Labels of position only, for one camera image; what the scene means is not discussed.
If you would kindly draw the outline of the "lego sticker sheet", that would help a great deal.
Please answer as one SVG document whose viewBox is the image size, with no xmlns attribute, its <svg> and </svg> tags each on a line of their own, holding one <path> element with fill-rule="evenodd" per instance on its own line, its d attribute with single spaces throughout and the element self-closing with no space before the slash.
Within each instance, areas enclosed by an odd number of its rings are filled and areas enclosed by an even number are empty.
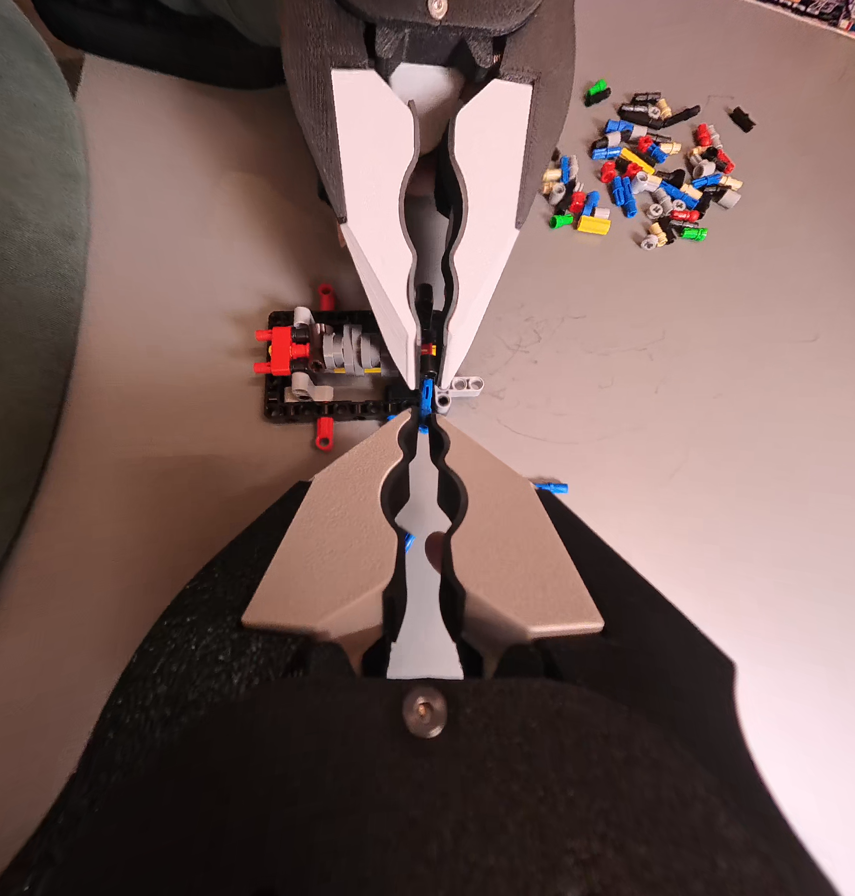
<svg viewBox="0 0 855 896">
<path fill-rule="evenodd" d="M 757 1 L 855 38 L 855 1 Z"/>
</svg>

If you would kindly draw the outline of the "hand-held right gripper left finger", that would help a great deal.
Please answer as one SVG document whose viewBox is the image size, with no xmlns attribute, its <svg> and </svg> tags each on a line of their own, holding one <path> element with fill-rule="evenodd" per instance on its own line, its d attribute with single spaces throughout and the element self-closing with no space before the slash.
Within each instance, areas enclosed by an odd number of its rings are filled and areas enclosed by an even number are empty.
<svg viewBox="0 0 855 896">
<path fill-rule="evenodd" d="M 406 409 L 314 476 L 242 616 L 250 629 L 340 644 L 385 676 L 407 606 L 405 534 L 417 411 Z"/>
</svg>

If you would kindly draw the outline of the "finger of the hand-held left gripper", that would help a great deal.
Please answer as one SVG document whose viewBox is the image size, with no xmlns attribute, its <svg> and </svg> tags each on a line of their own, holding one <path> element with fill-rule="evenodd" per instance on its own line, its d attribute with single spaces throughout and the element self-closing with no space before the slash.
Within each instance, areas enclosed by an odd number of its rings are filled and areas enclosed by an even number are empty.
<svg viewBox="0 0 855 896">
<path fill-rule="evenodd" d="M 452 121 L 463 216 L 451 244 L 453 303 L 440 384 L 449 389 L 475 339 L 520 229 L 516 223 L 533 89 L 491 81 Z"/>
<path fill-rule="evenodd" d="M 416 258 L 403 206 L 419 157 L 417 118 L 375 70 L 331 75 L 346 215 L 341 230 L 388 352 L 415 389 L 421 353 L 413 310 Z"/>
</svg>

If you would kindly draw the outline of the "person's green sweatshirt torso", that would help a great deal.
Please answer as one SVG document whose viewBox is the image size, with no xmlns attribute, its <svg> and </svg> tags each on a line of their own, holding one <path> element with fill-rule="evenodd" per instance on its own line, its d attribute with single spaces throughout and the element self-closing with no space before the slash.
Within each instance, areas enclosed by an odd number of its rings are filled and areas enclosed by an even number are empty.
<svg viewBox="0 0 855 896">
<path fill-rule="evenodd" d="M 75 101 L 0 2 L 0 575 L 38 492 L 72 375 L 90 237 Z"/>
</svg>

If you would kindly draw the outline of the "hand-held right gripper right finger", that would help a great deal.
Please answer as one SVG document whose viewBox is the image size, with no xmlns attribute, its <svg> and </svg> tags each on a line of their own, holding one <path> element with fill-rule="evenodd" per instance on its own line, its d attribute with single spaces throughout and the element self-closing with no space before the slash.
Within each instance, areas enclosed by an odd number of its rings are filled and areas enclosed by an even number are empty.
<svg viewBox="0 0 855 896">
<path fill-rule="evenodd" d="M 603 631 L 544 493 L 440 416 L 434 465 L 450 522 L 440 606 L 466 676 L 491 676 L 513 647 Z"/>
</svg>

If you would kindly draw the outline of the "black frame lego model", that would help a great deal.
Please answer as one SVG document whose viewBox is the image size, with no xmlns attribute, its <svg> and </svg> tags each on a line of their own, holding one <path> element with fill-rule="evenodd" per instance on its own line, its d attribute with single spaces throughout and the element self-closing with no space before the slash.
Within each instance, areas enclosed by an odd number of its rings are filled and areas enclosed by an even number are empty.
<svg viewBox="0 0 855 896">
<path fill-rule="evenodd" d="M 265 360 L 254 364 L 264 378 L 264 419 L 275 425 L 313 425 L 315 446 L 333 448 L 340 422 L 385 422 L 405 409 L 423 420 L 447 414 L 455 399 L 475 399 L 485 387 L 478 376 L 456 376 L 439 383 L 441 311 L 433 306 L 431 286 L 416 289 L 422 324 L 421 367 L 415 388 L 407 385 L 386 348 L 370 310 L 336 308 L 330 284 L 318 288 L 316 309 L 274 311 L 265 329 L 255 331 Z"/>
</svg>

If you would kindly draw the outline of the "pile of lego pieces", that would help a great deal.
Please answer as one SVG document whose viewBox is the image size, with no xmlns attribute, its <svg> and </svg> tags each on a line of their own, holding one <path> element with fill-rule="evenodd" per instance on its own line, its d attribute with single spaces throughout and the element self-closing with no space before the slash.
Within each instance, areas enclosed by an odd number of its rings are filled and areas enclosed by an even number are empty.
<svg viewBox="0 0 855 896">
<path fill-rule="evenodd" d="M 702 106 L 672 107 L 659 91 L 639 91 L 603 122 L 580 157 L 554 149 L 541 181 L 546 225 L 606 237 L 616 216 L 640 227 L 638 246 L 652 252 L 680 241 L 701 243 L 710 209 L 730 210 L 744 182 Z"/>
</svg>

